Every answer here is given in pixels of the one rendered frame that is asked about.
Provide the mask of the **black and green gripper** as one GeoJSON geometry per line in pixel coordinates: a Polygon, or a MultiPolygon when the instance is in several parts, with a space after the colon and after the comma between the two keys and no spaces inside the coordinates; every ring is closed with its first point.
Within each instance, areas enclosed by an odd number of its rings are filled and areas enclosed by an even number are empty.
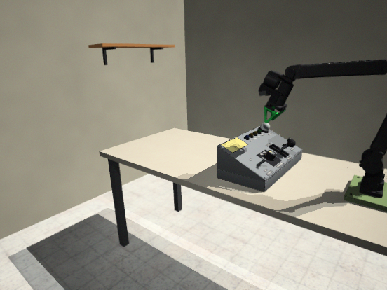
{"type": "MultiPolygon", "coordinates": [[[[276,92],[279,93],[278,91],[276,91],[276,92]]],[[[282,96],[282,93],[279,93],[279,94],[280,95],[279,95],[275,104],[268,101],[266,103],[266,105],[264,106],[264,122],[265,123],[268,123],[270,120],[275,120],[280,114],[282,114],[286,110],[287,104],[285,104],[285,102],[286,102],[289,95],[282,96]],[[280,113],[277,113],[276,111],[274,111],[275,109],[278,110],[280,113]],[[267,111],[269,111],[271,113],[271,117],[268,120],[267,120],[267,111]]]]}

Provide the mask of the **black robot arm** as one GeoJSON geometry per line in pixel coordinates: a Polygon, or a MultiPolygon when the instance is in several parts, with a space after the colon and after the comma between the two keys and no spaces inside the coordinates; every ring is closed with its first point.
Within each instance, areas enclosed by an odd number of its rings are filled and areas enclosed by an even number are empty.
{"type": "MultiPolygon", "coordinates": [[[[259,87],[259,96],[270,95],[269,101],[276,103],[279,93],[289,95],[295,79],[333,76],[386,75],[387,61],[360,60],[350,62],[330,62],[320,64],[296,64],[286,68],[285,75],[269,71],[259,87]],[[278,87],[279,86],[279,87],[278,87]],[[278,87],[278,89],[276,89],[278,87]],[[279,93],[277,93],[278,91],[279,93]]],[[[360,193],[378,198],[383,196],[384,176],[383,155],[387,152],[387,114],[377,132],[370,149],[362,154],[359,164],[365,171],[360,185],[360,193]],[[369,174],[370,173],[370,174],[369,174]]]]}

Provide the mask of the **light grey control panel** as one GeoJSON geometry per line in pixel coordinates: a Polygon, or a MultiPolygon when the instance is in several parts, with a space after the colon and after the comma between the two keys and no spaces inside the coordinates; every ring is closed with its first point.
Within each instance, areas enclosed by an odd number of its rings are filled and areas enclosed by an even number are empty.
{"type": "Polygon", "coordinates": [[[262,123],[218,145],[217,178],[265,192],[296,165],[302,149],[269,128],[262,123]]]}

